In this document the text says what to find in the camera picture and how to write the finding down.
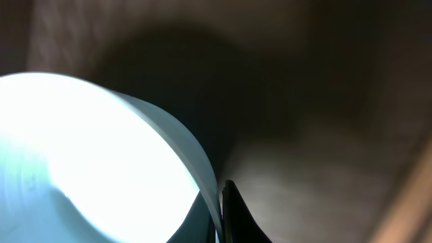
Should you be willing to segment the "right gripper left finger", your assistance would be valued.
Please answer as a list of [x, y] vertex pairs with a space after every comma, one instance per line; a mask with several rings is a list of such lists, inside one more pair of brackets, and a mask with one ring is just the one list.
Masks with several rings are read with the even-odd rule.
[[215, 226], [199, 192], [184, 222], [167, 243], [215, 243]]

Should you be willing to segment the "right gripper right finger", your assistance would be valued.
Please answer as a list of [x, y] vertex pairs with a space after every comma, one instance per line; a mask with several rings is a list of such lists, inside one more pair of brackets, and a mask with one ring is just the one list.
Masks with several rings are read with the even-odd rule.
[[223, 229], [226, 243], [271, 243], [251, 215], [232, 180], [222, 191]]

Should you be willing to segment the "light blue bowl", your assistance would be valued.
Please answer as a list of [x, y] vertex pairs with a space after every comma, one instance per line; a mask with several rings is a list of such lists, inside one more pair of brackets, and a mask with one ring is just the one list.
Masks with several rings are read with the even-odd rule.
[[1, 77], [1, 243], [167, 242], [213, 168], [174, 116], [85, 80]]

